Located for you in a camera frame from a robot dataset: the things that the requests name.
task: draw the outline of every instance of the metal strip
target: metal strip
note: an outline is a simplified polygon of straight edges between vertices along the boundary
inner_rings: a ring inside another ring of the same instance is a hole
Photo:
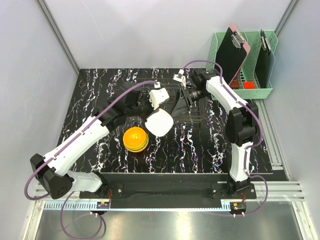
[[[247,202],[262,202],[266,196],[266,186],[263,181],[252,182],[256,191],[256,199]],[[268,202],[303,202],[305,201],[299,182],[297,181],[268,181]],[[241,199],[223,199],[226,202],[239,202]]]
[[[109,199],[100,199],[99,202],[109,203]],[[48,200],[45,201],[44,210],[61,210],[64,201]],[[98,201],[67,201],[64,211],[106,211],[109,208],[99,208]]]
[[[47,200],[44,210],[61,210],[64,201]],[[66,211],[106,211],[97,207],[97,201],[68,201],[63,210]],[[230,202],[221,201],[221,207],[206,208],[107,208],[108,211],[134,211],[134,212],[229,212]]]
[[[291,0],[290,3],[288,4],[288,6],[287,6],[286,10],[284,11],[278,25],[276,26],[276,28],[274,30],[274,32],[277,36],[279,36],[280,33],[282,32],[284,26],[288,22],[290,16],[292,15],[294,10],[296,9],[299,2],[300,2],[300,0]]]
[[[25,228],[23,240],[34,240],[37,235],[38,227],[40,224],[41,216],[44,211],[45,202],[35,201],[32,209],[32,213],[29,217],[29,221]]]
[[[71,64],[71,67],[73,68],[76,75],[78,75],[80,72],[80,68],[79,68],[74,56],[72,55],[64,37],[62,36],[62,34],[58,28],[58,25],[52,15],[52,13],[50,12],[50,10],[48,8],[48,5],[46,4],[45,0],[35,0],[35,1],[39,5],[41,12],[43,13],[43,15],[44,15],[46,21],[48,22],[53,34],[55,35],[57,41],[59,42],[62,51],[64,52],[66,58],[68,59],[69,63]]]
[[[298,222],[303,240],[317,240],[315,228],[311,222],[305,202],[292,203],[296,220]]]
[[[255,103],[259,108],[259,118],[263,127],[265,144],[269,153],[272,169],[275,168],[276,170],[277,167],[279,167],[279,164],[281,164],[287,178],[290,179],[290,174],[284,161],[284,155],[281,150],[273,122],[270,118],[270,113],[266,101],[264,99],[259,99],[256,100]]]

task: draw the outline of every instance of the black mount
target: black mount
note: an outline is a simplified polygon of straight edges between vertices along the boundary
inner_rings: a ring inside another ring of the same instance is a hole
[[[196,86],[196,89],[202,91],[205,95],[204,97],[210,96],[211,94],[206,90],[207,81],[213,77],[219,76],[220,72],[217,69],[204,70],[195,69],[191,75],[191,79]]]
[[[30,163],[33,172],[35,172],[42,164],[45,163],[44,157],[36,153],[31,157]],[[55,173],[55,169],[48,166],[42,168],[35,178],[42,187],[50,194],[52,199],[59,199],[64,196],[72,187],[74,179],[67,174],[60,176]]]
[[[255,102],[248,103],[246,106],[259,117]],[[225,134],[232,144],[237,144],[239,147],[248,142],[256,143],[259,139],[258,124],[244,107],[235,107],[229,112]]]
[[[243,199],[244,194],[246,199],[256,199],[256,189],[253,183],[250,183],[248,187],[235,191],[233,193],[229,192],[229,183],[212,183],[211,184],[211,194],[213,199]]]
[[[132,87],[133,83],[127,83],[120,87],[120,91],[124,92]],[[107,105],[99,106],[93,114],[98,116],[114,99]],[[149,101],[149,93],[142,91],[141,88],[129,92],[120,101],[118,101],[108,112],[103,114],[99,120],[102,126],[106,126],[109,132],[115,130],[118,126],[126,123],[127,117],[141,117],[146,120],[152,113],[154,108]]]

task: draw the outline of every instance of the metal floor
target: metal floor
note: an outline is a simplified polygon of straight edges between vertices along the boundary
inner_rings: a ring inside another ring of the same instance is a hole
[[[258,207],[250,202],[248,212]],[[36,240],[69,240],[62,231],[60,211],[44,210]],[[64,225],[83,211],[65,211]],[[92,236],[99,220],[85,216],[67,228],[77,238]],[[101,240],[302,240],[298,222],[290,202],[268,202],[253,216],[233,218],[214,216],[207,212],[119,212],[103,215],[102,227],[95,239]]]

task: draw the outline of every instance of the black marble surface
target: black marble surface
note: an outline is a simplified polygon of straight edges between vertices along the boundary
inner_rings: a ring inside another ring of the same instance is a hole
[[[190,69],[186,69],[189,78]],[[59,144],[69,137],[92,114],[96,106],[118,95],[124,83],[156,79],[173,96],[177,83],[174,68],[82,69],[61,131]],[[171,107],[173,99],[164,108]],[[146,130],[139,118],[127,118],[126,124],[94,144],[71,167],[72,171],[106,173],[226,173],[231,163],[231,144],[224,134],[227,116],[222,106],[209,98],[196,102],[191,112],[174,119],[163,137]],[[144,128],[149,136],[147,148],[140,153],[128,152],[123,134],[131,127]],[[265,142],[251,151],[250,171],[272,173]]]

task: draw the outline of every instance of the red object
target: red object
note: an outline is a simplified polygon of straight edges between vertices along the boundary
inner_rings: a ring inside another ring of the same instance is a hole
[[[243,83],[244,89],[255,89],[255,85],[252,81],[246,81]]]
[[[233,80],[230,82],[229,86],[230,86],[231,89],[239,89],[239,88],[240,88],[237,79],[233,79]]]

